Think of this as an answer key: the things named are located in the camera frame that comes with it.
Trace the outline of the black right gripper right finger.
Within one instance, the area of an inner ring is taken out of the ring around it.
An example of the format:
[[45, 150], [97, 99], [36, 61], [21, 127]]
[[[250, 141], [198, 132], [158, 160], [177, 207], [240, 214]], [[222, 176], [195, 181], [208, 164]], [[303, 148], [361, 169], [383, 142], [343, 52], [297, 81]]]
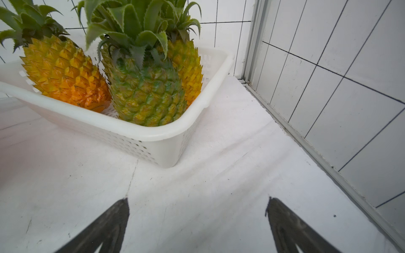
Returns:
[[278, 198], [269, 197], [265, 216], [279, 253], [339, 252]]

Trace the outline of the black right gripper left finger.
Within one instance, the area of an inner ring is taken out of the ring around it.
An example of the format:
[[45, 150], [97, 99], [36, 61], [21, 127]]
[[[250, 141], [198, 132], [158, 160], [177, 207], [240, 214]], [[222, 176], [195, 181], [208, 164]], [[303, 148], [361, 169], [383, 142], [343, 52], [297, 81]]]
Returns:
[[128, 199], [115, 202], [58, 253], [119, 253], [122, 248], [130, 209]]

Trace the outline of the orange yellow pineapple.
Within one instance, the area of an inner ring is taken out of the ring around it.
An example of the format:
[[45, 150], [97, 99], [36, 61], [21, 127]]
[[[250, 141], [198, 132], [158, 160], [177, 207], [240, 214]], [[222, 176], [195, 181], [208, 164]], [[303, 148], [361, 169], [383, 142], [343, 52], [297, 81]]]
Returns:
[[112, 97], [99, 68], [50, 14], [56, 9], [33, 1], [11, 1], [15, 11], [1, 8], [1, 20], [10, 29], [1, 41], [11, 39], [23, 48], [22, 66], [42, 95], [94, 112], [103, 112]]

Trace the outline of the yellow green pineapple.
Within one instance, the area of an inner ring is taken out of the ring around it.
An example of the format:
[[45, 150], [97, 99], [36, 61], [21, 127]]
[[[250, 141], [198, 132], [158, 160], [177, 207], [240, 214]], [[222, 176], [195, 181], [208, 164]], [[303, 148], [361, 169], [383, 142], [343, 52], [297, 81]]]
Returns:
[[193, 6], [199, 6], [196, 2], [169, 1], [163, 5], [161, 17], [168, 22], [166, 34], [168, 36], [167, 56], [172, 61], [174, 68], [178, 71], [182, 81], [182, 88], [185, 92], [185, 100], [190, 106], [201, 92], [202, 87], [202, 65], [198, 48], [190, 39], [190, 31], [195, 26], [200, 34], [201, 25], [197, 19], [189, 15]]

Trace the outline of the white plastic perforated basket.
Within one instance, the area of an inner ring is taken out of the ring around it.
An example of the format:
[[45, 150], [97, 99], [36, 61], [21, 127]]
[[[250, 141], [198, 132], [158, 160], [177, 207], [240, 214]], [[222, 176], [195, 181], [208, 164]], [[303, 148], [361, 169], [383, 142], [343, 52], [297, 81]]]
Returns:
[[201, 93], [178, 120], [164, 126], [146, 127], [125, 122], [118, 119], [112, 106], [96, 113], [43, 96], [28, 79], [21, 60], [1, 65], [1, 92], [15, 97], [60, 127], [91, 136], [138, 159], [170, 168], [180, 159], [233, 65], [234, 55], [230, 51], [210, 47], [200, 47], [198, 51], [204, 75]]

